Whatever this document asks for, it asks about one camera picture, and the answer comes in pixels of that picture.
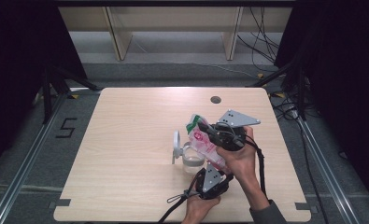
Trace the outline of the black curtain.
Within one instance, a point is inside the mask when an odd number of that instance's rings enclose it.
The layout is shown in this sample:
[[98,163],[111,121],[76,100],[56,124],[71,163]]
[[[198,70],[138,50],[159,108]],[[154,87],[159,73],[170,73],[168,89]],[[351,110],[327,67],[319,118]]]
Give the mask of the black curtain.
[[369,0],[296,0],[276,65],[297,55],[317,108],[369,192]]
[[54,0],[0,0],[0,157],[48,67],[87,77]]

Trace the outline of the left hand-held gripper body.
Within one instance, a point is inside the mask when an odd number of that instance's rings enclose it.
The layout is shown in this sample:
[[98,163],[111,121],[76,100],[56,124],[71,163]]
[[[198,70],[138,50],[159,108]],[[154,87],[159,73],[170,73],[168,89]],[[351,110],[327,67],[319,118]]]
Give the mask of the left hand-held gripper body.
[[216,169],[211,163],[199,171],[196,177],[195,190],[204,200],[215,199],[229,188],[226,174]]

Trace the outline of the person's right hand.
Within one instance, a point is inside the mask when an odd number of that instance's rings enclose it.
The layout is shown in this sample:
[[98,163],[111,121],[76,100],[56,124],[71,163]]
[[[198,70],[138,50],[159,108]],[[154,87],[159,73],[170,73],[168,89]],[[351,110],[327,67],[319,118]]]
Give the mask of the person's right hand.
[[217,152],[224,158],[229,171],[241,184],[248,184],[257,180],[255,174],[255,147],[245,144],[238,151],[228,151],[218,147]]

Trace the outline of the clear jar with white lid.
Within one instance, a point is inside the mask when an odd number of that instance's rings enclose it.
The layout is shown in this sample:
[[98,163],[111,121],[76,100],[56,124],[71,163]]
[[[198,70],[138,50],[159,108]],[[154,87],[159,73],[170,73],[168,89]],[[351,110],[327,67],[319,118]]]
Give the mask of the clear jar with white lid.
[[205,165],[205,157],[200,155],[190,142],[181,144],[179,131],[174,131],[172,163],[181,159],[183,171],[196,174]]

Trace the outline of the person's left hand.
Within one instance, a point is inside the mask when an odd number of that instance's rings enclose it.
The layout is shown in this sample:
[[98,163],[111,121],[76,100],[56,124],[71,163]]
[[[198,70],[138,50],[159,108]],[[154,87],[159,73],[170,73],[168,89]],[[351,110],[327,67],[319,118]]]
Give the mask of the person's left hand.
[[199,196],[191,196],[187,200],[186,215],[181,224],[200,224],[208,212],[219,203],[220,197],[204,200]]

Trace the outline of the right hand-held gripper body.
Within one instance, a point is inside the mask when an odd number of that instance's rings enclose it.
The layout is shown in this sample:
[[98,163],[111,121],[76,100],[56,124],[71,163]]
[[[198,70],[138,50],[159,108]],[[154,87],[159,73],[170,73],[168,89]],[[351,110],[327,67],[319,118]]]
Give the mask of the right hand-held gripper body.
[[229,109],[215,124],[211,125],[210,141],[229,151],[240,150],[247,138],[244,127],[260,123],[259,119]]

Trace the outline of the pink and white plastic bag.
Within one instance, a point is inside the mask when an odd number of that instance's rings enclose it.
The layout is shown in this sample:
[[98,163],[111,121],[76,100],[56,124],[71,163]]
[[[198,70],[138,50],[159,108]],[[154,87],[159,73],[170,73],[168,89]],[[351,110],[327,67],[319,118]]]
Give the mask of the pink and white plastic bag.
[[199,154],[203,155],[215,168],[229,174],[231,170],[227,167],[225,159],[217,153],[217,146],[209,140],[208,134],[201,131],[199,123],[208,124],[206,119],[193,114],[189,123],[186,125],[191,146]]

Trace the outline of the black metal stand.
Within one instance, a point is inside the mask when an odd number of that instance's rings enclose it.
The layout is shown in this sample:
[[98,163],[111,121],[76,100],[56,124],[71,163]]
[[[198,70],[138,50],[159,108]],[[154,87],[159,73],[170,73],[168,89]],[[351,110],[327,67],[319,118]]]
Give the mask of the black metal stand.
[[267,78],[250,85],[251,88],[260,88],[271,82],[281,75],[285,75],[281,88],[285,92],[297,90],[296,108],[301,119],[305,120],[305,75],[302,63],[299,60],[293,59],[291,62],[277,69]]
[[79,77],[66,69],[59,66],[46,65],[44,68],[43,84],[43,102],[44,102],[44,123],[47,123],[52,116],[52,102],[50,88],[53,88],[59,95],[67,94],[70,89],[66,83],[67,79],[71,79],[78,84],[92,90],[101,91],[102,88],[92,84],[86,77]]

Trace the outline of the grey sleeve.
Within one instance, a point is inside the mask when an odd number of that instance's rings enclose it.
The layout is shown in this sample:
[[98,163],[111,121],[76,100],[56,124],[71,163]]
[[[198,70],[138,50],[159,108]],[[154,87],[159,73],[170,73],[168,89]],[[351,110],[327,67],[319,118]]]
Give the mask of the grey sleeve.
[[269,205],[261,210],[249,209],[254,224],[288,224],[279,208],[273,200],[269,200]]

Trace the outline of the light wooden shelf unit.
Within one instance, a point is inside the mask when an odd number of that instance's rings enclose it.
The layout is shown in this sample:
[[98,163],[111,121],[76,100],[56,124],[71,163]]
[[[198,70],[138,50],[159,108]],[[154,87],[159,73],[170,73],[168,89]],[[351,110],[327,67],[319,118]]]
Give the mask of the light wooden shelf unit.
[[285,7],[60,7],[69,31],[110,33],[116,59],[125,59],[134,32],[220,32],[227,60],[234,58],[237,34],[264,27],[285,31]]

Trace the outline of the aluminium floor rail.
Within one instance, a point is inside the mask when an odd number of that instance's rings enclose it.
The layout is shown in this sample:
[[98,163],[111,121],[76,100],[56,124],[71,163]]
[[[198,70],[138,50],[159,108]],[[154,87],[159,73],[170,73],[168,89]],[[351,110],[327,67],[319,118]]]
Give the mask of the aluminium floor rail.
[[0,185],[0,224],[5,222],[11,207],[15,203],[23,183],[32,170],[35,160],[47,140],[50,130],[62,105],[64,104],[65,99],[65,95],[58,95],[56,97],[50,116],[42,123],[32,145],[28,149],[12,180],[7,185]]
[[304,121],[302,118],[299,118],[298,123],[301,131],[303,132],[302,137],[305,139],[305,142],[309,148],[312,157],[314,158],[314,161],[319,169],[323,181],[328,191],[330,192],[330,195],[332,196],[344,222],[346,224],[360,224],[359,219],[353,209],[353,206],[348,199],[348,196],[338,183],[338,180],[331,166],[327,162],[325,156],[322,154],[321,148],[314,134],[311,132],[307,122]]

